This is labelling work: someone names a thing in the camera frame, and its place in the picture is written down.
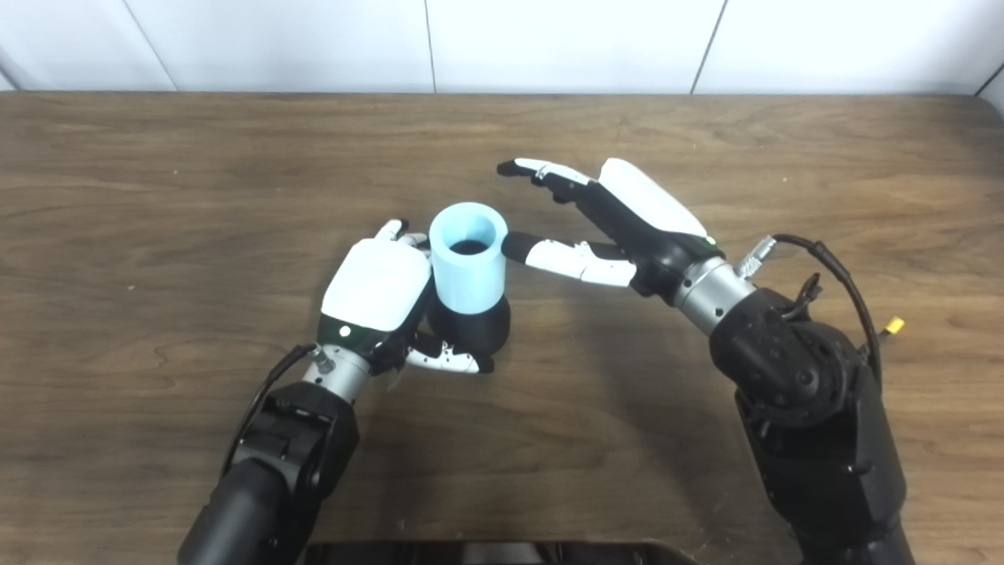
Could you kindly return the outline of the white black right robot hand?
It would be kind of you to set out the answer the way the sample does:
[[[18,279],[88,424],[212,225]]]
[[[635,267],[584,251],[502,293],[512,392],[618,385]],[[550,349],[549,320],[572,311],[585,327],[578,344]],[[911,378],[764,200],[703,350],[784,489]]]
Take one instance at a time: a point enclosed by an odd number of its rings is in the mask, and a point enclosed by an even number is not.
[[[566,241],[513,231],[502,244],[510,261],[592,285],[631,287],[677,305],[688,270],[724,257],[687,207],[623,159],[607,159],[599,178],[528,158],[503,162],[497,172],[527,177],[556,203],[573,204],[609,239]]]

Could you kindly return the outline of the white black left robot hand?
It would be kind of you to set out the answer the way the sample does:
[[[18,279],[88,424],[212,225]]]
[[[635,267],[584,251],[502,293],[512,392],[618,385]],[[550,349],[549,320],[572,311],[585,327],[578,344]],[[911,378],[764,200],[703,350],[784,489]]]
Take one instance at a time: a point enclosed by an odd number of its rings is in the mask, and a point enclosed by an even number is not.
[[[392,218],[349,248],[324,290],[317,344],[341,357],[354,355],[372,376],[406,364],[491,374],[491,356],[422,329],[436,286],[427,236],[408,228],[406,219]]]

